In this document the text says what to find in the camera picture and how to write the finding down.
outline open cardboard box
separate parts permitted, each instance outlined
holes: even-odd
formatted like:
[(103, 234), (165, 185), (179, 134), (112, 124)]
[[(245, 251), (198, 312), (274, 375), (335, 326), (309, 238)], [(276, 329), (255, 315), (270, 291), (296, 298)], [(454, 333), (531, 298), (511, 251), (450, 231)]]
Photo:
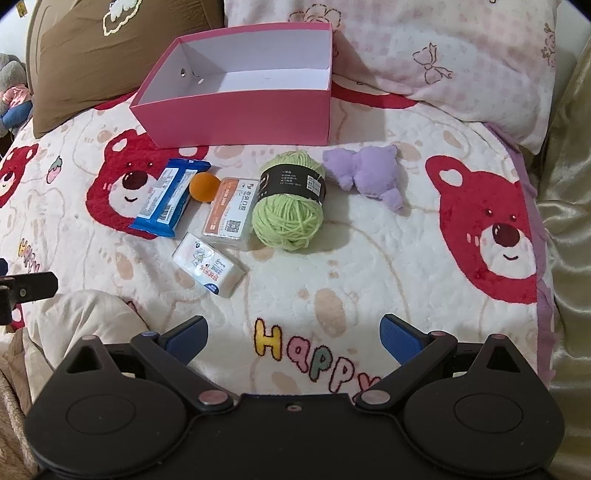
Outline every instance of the open cardboard box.
[(174, 40), (131, 111), (161, 148), (327, 145), (331, 72), (330, 24), (200, 32)]

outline brown pillow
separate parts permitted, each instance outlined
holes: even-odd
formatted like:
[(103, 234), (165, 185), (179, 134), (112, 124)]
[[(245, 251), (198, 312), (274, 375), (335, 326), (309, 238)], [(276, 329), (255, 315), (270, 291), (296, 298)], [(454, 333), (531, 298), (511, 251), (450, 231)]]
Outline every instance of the brown pillow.
[(223, 26), (222, 0), (81, 0), (41, 39), (33, 133), (131, 92), (172, 41)]

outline gray plush toy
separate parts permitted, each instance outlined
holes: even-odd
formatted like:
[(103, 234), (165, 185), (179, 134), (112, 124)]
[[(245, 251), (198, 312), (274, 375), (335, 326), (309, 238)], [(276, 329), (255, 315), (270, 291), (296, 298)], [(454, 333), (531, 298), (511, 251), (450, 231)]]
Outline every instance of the gray plush toy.
[[(27, 72), (22, 63), (14, 55), (0, 53), (0, 117), (8, 112), (8, 105), (1, 101), (1, 97), (9, 88), (21, 83), (27, 83)], [(8, 133), (0, 118), (0, 138)]]

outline blue gripper pad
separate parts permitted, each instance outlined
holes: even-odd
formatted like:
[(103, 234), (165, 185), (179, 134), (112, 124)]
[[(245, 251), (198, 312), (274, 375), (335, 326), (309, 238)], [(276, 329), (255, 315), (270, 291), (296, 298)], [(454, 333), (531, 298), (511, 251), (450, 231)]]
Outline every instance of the blue gripper pad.
[(183, 365), (187, 365), (207, 345), (207, 320), (196, 316), (160, 335), (158, 344)]
[(396, 315), (385, 315), (379, 323), (379, 339), (400, 365), (419, 354), (429, 343), (429, 336)]

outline fleece blanket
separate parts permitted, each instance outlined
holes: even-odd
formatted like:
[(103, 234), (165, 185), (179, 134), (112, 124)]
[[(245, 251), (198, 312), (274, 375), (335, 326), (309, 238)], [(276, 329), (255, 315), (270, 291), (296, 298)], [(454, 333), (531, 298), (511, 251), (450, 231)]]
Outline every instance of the fleece blanket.
[[(28, 124), (0, 164), (0, 257), (11, 274), (47, 271), (60, 294), (115, 294), (159, 332), (203, 315), (209, 341), (191, 363), (235, 393), (355, 395), (398, 364), (379, 341), (394, 313), (467, 342), (508, 335), (551, 377), (551, 278), (545, 234), (522, 158), (493, 125), (462, 123), (423, 103), (335, 77), (330, 147), (398, 147), (404, 210), (329, 184), (310, 247), (252, 240), (224, 250), (246, 272), (229, 299), (171, 261), (209, 205), (191, 202), (174, 239), (129, 224), (171, 157), (204, 158), (220, 178), (257, 178), (297, 145), (160, 150), (130, 96), (73, 118), (40, 140)], [(43, 314), (25, 304), (15, 320)]]

